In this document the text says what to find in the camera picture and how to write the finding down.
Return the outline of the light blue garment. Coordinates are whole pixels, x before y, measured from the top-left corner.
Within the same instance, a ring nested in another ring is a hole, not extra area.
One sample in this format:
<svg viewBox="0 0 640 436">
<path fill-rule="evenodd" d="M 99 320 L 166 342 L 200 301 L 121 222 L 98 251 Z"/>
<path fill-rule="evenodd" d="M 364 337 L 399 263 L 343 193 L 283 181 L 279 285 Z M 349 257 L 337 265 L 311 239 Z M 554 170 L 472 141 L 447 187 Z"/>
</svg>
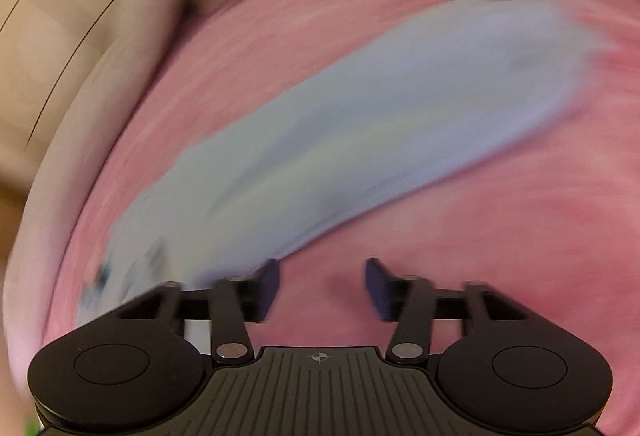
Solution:
<svg viewBox="0 0 640 436">
<path fill-rule="evenodd" d="M 186 149 L 116 223 L 76 323 L 249 274 L 495 155 L 561 115 L 601 44 L 553 0 L 412 16 Z"/>
</svg>

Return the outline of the pink rose blanket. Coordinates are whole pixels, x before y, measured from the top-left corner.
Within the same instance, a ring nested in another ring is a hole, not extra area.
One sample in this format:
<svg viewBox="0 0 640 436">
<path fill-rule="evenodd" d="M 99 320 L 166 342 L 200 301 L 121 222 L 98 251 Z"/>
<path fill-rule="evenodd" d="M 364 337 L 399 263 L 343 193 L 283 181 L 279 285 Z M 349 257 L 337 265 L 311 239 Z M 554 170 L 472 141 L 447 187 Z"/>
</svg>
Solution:
<svg viewBox="0 0 640 436">
<path fill-rule="evenodd" d="M 401 19 L 449 0 L 243 0 L 191 24 L 119 138 L 66 250 L 44 331 L 82 288 L 138 193 L 189 145 Z M 564 121 L 473 170 L 314 241 L 283 265 L 256 345 L 385 345 L 370 256 L 443 288 L 484 280 L 597 347 L 614 390 L 600 425 L 639 430 L 639 0 L 558 0 L 613 47 Z"/>
</svg>

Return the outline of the grey striped duvet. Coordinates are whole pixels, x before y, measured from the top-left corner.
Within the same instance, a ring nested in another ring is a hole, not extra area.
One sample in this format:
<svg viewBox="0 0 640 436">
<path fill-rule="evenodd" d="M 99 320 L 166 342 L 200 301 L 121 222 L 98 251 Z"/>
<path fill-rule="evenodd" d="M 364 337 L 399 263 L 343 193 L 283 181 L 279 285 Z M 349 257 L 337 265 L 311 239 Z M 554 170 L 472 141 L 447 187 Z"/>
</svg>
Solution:
<svg viewBox="0 0 640 436">
<path fill-rule="evenodd" d="M 184 0 L 122 0 L 115 39 L 81 86 L 32 183 L 3 283 L 11 382 L 29 399 L 58 270 L 101 167 L 179 26 Z"/>
</svg>

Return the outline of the cream wardrobe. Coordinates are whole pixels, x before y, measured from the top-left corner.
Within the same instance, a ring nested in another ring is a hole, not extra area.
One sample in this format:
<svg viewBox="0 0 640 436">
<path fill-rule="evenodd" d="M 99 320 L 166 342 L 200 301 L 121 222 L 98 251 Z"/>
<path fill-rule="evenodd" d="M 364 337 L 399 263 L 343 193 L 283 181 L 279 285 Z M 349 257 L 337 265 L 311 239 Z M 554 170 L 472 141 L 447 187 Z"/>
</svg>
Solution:
<svg viewBox="0 0 640 436">
<path fill-rule="evenodd" d="M 32 185 L 56 129 L 113 40 L 119 0 L 1 0 L 1 181 Z"/>
</svg>

